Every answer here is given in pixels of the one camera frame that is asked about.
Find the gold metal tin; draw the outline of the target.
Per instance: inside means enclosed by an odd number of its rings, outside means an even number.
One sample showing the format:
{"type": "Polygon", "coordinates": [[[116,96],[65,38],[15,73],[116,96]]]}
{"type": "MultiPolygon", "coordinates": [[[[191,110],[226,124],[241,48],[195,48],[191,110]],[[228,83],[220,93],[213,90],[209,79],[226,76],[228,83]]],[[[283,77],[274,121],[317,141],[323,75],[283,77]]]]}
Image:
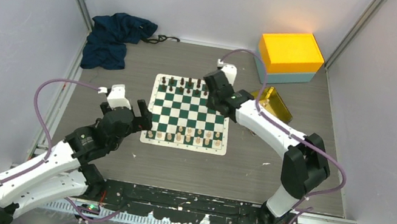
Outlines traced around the gold metal tin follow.
{"type": "Polygon", "coordinates": [[[293,118],[274,86],[264,88],[259,98],[259,104],[260,108],[267,110],[285,124],[289,124],[293,118]]]}

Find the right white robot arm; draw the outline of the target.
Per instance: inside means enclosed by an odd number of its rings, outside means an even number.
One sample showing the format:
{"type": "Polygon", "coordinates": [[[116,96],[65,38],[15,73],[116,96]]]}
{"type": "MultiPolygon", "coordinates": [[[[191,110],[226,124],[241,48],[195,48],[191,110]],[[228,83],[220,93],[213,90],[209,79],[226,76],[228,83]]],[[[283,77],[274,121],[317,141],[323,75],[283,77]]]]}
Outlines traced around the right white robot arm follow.
{"type": "Polygon", "coordinates": [[[207,107],[246,127],[265,141],[282,159],[281,184],[262,205],[262,224],[283,224],[295,204],[330,176],[324,141],[318,134],[295,131],[262,107],[245,90],[236,92],[225,72],[204,76],[207,107]]]}

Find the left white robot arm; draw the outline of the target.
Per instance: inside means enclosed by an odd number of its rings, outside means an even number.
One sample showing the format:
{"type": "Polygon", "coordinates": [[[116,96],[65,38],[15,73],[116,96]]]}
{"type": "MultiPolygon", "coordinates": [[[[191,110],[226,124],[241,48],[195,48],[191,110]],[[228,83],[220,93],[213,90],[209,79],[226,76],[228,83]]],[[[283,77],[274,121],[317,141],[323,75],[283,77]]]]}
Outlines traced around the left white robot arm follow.
{"type": "Polygon", "coordinates": [[[0,173],[0,224],[11,222],[50,201],[84,195],[89,200],[103,193],[103,178],[92,163],[118,149],[130,134],[152,129],[152,112],[138,100],[140,115],[123,94],[105,87],[100,107],[103,117],[79,127],[35,158],[0,173]]]}

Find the green white chess board mat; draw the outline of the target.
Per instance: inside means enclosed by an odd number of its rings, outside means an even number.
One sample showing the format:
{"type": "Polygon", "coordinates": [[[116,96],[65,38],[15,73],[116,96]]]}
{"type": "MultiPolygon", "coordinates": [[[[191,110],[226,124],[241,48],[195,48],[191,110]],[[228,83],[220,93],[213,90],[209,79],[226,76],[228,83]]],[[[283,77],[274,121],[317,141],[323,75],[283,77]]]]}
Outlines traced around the green white chess board mat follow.
{"type": "Polygon", "coordinates": [[[207,90],[207,85],[201,79],[163,73],[156,75],[148,105],[150,112],[153,114],[151,131],[154,137],[149,138],[148,131],[143,131],[140,142],[191,152],[225,155],[228,144],[229,120],[215,110],[206,107],[207,90]],[[178,133],[179,126],[183,126],[183,132],[181,133],[183,136],[181,142],[176,142],[175,136],[178,133]],[[186,132],[188,127],[193,129],[191,135],[186,132]],[[199,129],[203,131],[201,136],[197,135],[199,129]],[[207,131],[212,132],[212,136],[209,138],[211,140],[209,148],[203,145],[207,131]],[[157,132],[162,133],[161,139],[157,139],[157,132]],[[216,132],[221,133],[219,139],[214,138],[216,132]],[[171,141],[166,139],[167,133],[172,134],[171,141]],[[192,137],[191,144],[185,144],[186,135],[192,137]],[[196,137],[202,139],[200,146],[194,145],[196,137]],[[219,149],[214,147],[217,140],[222,142],[222,147],[219,149]]]}

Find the light blue box base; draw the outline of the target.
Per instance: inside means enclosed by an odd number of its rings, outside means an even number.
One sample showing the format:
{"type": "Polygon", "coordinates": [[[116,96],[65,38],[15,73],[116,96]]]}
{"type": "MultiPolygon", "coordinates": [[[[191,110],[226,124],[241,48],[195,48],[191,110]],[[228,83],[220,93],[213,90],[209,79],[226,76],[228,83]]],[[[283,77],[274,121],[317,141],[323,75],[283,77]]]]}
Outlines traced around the light blue box base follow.
{"type": "Polygon", "coordinates": [[[267,49],[258,46],[256,53],[263,58],[266,67],[255,59],[257,74],[260,83],[265,81],[265,71],[267,72],[267,84],[283,83],[307,83],[313,79],[321,63],[305,63],[304,59],[290,52],[283,52],[277,49],[267,49]]]}

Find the yellow box lid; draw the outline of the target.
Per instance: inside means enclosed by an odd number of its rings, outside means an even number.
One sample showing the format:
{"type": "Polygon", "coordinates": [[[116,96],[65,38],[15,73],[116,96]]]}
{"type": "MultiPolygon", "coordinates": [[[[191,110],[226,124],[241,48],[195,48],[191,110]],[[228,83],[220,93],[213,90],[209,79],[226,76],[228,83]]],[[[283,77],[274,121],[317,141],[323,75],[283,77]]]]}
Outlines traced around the yellow box lid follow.
{"type": "Polygon", "coordinates": [[[315,73],[324,63],[312,33],[266,33],[257,48],[268,73],[315,73]]]}

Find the dark blue cloth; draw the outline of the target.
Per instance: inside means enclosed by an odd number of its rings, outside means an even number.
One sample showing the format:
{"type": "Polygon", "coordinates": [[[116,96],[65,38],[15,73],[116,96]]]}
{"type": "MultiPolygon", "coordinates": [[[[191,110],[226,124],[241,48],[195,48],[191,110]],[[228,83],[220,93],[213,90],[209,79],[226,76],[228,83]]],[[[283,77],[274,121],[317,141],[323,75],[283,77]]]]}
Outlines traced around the dark blue cloth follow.
{"type": "Polygon", "coordinates": [[[150,20],[127,13],[94,16],[92,31],[86,38],[80,67],[93,69],[123,70],[127,55],[127,44],[137,44],[150,38],[158,25],[150,20]]]}

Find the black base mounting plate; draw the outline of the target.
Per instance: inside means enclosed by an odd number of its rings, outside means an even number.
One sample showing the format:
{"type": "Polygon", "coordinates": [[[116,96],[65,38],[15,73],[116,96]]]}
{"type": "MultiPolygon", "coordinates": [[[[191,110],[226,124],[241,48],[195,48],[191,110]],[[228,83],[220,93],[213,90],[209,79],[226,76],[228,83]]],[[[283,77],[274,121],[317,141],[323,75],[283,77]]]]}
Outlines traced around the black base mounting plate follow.
{"type": "Polygon", "coordinates": [[[201,224],[298,224],[294,213],[270,218],[256,203],[106,180],[90,188],[81,198],[100,202],[134,216],[168,219],[172,223],[201,224]]]}

